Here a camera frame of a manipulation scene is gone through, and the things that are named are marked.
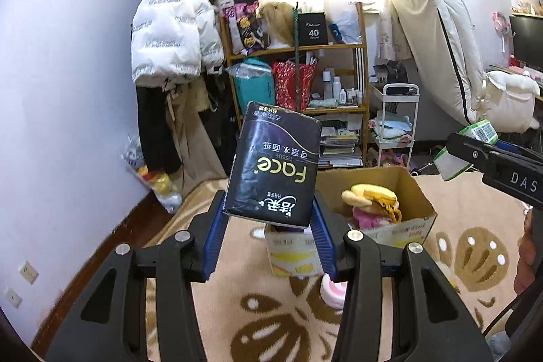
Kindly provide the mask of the person's right hand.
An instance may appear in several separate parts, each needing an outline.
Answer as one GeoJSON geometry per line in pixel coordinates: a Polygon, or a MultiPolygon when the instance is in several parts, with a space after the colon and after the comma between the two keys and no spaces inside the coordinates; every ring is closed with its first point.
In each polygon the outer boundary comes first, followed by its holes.
{"type": "Polygon", "coordinates": [[[532,209],[526,214],[524,234],[518,247],[518,263],[513,289],[517,295],[522,294],[536,279],[534,261],[537,249],[532,241],[532,209]]]}

